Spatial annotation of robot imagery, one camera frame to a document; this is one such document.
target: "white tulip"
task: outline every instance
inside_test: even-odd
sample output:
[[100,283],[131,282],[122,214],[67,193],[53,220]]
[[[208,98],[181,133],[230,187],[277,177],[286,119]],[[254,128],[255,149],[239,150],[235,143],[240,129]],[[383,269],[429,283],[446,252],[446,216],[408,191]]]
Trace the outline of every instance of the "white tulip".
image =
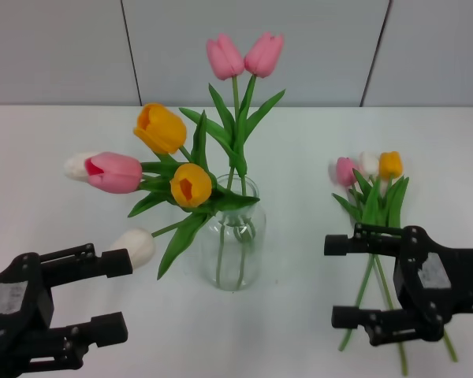
[[155,239],[143,228],[134,228],[125,232],[109,250],[127,249],[133,270],[146,265],[156,252]]
[[378,156],[371,152],[362,152],[359,156],[359,169],[363,176],[378,176]]
[[87,183],[89,175],[84,166],[84,162],[98,154],[99,152],[82,152],[73,155],[65,162],[65,165],[63,165],[65,176],[72,180],[84,181]]

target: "robotic arm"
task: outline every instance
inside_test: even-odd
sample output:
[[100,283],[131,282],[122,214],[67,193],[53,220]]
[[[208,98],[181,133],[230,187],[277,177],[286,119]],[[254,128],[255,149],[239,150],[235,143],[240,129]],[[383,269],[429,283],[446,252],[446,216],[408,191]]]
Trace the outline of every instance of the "robotic arm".
[[131,273],[127,250],[103,252],[98,258],[93,244],[15,258],[0,273],[0,378],[80,369],[90,344],[106,347],[125,342],[128,330],[122,313],[49,328],[54,312],[51,288],[91,277]]
[[362,325],[373,346],[414,339],[438,341],[454,314],[473,313],[473,250],[440,246],[417,226],[356,224],[352,238],[326,237],[326,256],[364,253],[396,258],[393,281],[402,309],[334,306],[334,328]]

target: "flower head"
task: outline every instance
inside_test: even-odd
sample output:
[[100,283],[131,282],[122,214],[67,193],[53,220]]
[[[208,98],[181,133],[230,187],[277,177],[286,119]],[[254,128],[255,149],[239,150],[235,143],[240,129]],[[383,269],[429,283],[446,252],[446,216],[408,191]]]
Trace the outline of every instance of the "flower head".
[[212,182],[199,165],[181,165],[170,181],[172,196],[182,207],[198,207],[212,193]]
[[145,105],[133,132],[156,154],[176,153],[187,138],[182,119],[161,104]]

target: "pink tulip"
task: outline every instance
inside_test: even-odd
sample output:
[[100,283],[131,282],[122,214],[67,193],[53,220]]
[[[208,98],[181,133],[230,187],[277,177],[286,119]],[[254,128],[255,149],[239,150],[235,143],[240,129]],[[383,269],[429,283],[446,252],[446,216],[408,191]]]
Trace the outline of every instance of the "pink tulip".
[[267,77],[275,70],[284,46],[284,36],[263,34],[245,56],[245,69],[259,77]]
[[337,180],[340,185],[350,187],[356,182],[353,169],[356,165],[348,157],[339,157],[337,161]]
[[207,41],[207,56],[212,71],[220,80],[240,75],[244,71],[244,59],[226,34],[220,34],[217,41]]
[[142,166],[133,157],[102,152],[86,159],[88,182],[102,191],[115,194],[135,191],[142,179]]

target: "yellow tulip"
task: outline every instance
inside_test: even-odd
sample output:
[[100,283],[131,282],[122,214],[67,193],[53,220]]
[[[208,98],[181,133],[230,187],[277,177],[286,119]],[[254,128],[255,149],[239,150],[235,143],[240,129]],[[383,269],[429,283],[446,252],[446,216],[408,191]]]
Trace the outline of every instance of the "yellow tulip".
[[174,154],[186,141],[182,119],[161,104],[143,107],[133,131],[156,154]]
[[403,164],[401,164],[400,153],[384,152],[380,155],[380,165],[378,166],[378,173],[384,180],[389,178],[396,179],[403,173]]
[[198,207],[212,193],[212,182],[199,165],[181,165],[170,181],[172,195],[182,207]]

